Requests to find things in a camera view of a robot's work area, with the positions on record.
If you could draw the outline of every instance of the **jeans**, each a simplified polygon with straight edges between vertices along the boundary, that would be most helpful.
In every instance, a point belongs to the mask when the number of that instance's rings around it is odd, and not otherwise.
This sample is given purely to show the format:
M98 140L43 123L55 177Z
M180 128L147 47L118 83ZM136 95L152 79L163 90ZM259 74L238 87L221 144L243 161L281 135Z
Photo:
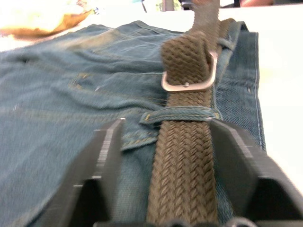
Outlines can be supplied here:
M144 221L159 123L165 113L161 44L180 35L141 21L91 25L0 53L0 226L40 226L71 161L102 124L126 118L113 221ZM258 35L231 25L217 65L214 108L188 108L248 129L265 148L258 102ZM232 216L220 176L219 219Z

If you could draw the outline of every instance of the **white surface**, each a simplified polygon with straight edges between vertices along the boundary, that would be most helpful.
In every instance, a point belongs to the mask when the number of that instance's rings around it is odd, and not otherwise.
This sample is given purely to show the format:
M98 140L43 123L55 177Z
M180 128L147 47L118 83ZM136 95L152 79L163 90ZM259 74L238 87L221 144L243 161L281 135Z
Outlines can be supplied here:
M267 153L303 194L303 5L263 8L222 9L220 19L244 20L250 31L259 32L259 99L263 115ZM119 15L92 15L78 30L89 24L120 26L134 20L176 31L188 30L193 12L129 12ZM0 51L31 44L33 41L0 39Z
M234 3L235 3L234 0L220 0L220 6L227 6Z

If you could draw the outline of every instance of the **belt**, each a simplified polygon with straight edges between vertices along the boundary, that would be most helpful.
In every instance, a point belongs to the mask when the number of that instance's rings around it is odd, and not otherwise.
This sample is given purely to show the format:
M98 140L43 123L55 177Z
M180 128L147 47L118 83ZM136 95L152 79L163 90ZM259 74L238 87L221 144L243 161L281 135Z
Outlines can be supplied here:
M219 0L196 0L192 28L162 46L162 86L167 106L212 107L219 37L231 20L218 19ZM190 224L217 222L213 147L209 124L163 121L154 157L147 221L179 218Z

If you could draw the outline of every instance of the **belt buckle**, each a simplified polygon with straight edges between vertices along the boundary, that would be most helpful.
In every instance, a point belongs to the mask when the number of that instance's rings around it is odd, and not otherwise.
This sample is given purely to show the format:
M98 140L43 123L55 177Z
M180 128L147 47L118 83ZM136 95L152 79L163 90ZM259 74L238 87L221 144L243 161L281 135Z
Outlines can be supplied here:
M185 83L184 85L170 85L167 82L167 72L163 73L161 85L164 90L170 93L185 93L185 92L195 92L195 91L203 91L209 87L211 87L214 83L216 77L216 67L217 67L217 60L218 54L216 52L209 52L212 56L212 68L210 71L210 77L203 83L199 84L189 84Z

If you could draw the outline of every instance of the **denim belt loop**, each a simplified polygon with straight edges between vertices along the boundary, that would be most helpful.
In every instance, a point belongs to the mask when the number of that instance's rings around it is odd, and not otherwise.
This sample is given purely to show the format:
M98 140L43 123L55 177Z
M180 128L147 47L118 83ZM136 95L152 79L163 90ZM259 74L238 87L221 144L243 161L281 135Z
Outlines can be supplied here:
M207 122L211 118L222 119L221 113L205 106L174 106L158 111L146 112L140 119L141 124L158 124L162 121Z
M227 36L231 20L218 20L219 0L197 0L193 10L192 28L162 46L166 70L162 86L169 91L168 108L212 105L210 78L215 73L216 56L221 53L217 39ZM179 218L193 225L216 223L215 193L208 123L163 121L153 163L147 221L163 224Z

